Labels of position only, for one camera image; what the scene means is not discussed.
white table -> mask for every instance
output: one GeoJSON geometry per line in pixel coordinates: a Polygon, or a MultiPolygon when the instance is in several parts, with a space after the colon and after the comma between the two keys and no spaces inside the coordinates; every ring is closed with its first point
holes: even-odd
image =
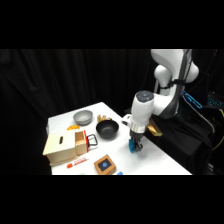
{"type": "MultiPolygon", "coordinates": [[[[83,109],[49,118],[49,133],[62,132],[70,125],[74,125],[73,115],[83,109]]],[[[119,172],[123,172],[124,175],[191,175],[145,137],[142,139],[143,150],[135,154],[130,153],[128,145],[130,139],[129,128],[122,124],[121,117],[104,103],[98,103],[85,109],[93,112],[93,120],[89,125],[81,127],[79,131],[86,130],[87,135],[95,134],[98,146],[93,149],[90,148],[88,154],[80,156],[80,158],[86,157],[89,159],[82,164],[70,169],[67,168],[67,163],[52,167],[53,175],[98,175],[94,162],[105,155],[109,155],[117,167],[114,175],[119,172]],[[104,140],[98,135],[96,131],[98,115],[111,117],[119,124],[116,138],[113,140],[104,140]]]]}

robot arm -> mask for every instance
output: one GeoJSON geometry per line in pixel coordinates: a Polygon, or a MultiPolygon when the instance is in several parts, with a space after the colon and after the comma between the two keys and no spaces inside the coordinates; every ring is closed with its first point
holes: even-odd
{"type": "Polygon", "coordinates": [[[194,81],[199,73],[191,60],[191,52],[192,50],[187,49],[151,50],[152,58],[159,64],[155,70],[155,78],[162,88],[160,94],[138,92],[132,104],[132,115],[126,115],[123,119],[130,127],[131,151],[142,150],[141,138],[152,114],[163,119],[175,115],[188,71],[187,82],[194,81]]]}

black bowl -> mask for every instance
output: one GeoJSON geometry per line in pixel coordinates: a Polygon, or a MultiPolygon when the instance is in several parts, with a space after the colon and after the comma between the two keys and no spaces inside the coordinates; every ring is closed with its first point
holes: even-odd
{"type": "Polygon", "coordinates": [[[98,134],[104,139],[113,138],[117,134],[118,129],[118,123],[112,120],[101,121],[96,126],[98,134]]]}

black curtain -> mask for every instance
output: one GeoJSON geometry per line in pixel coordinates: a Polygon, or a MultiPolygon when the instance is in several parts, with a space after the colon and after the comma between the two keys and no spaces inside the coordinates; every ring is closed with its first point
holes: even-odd
{"type": "Polygon", "coordinates": [[[224,49],[195,49],[194,62],[209,74],[209,90],[224,96],[224,49]]]}
{"type": "MultiPolygon", "coordinates": [[[[212,61],[214,51],[196,49],[195,63],[206,70],[212,62],[210,89],[223,94],[224,52],[212,61]]],[[[150,49],[1,49],[1,172],[49,174],[48,118],[98,102],[122,116],[136,92],[153,91],[156,66],[150,49]]]]}

wooden box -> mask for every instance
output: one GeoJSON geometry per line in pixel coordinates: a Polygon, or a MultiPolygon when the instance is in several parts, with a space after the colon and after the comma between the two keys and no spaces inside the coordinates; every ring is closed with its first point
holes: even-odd
{"type": "Polygon", "coordinates": [[[112,175],[116,172],[116,166],[108,155],[96,161],[94,166],[99,175],[112,175]]]}
{"type": "Polygon", "coordinates": [[[55,166],[76,160],[87,152],[88,140],[85,131],[70,130],[50,134],[43,155],[48,157],[51,166],[55,166]]]}

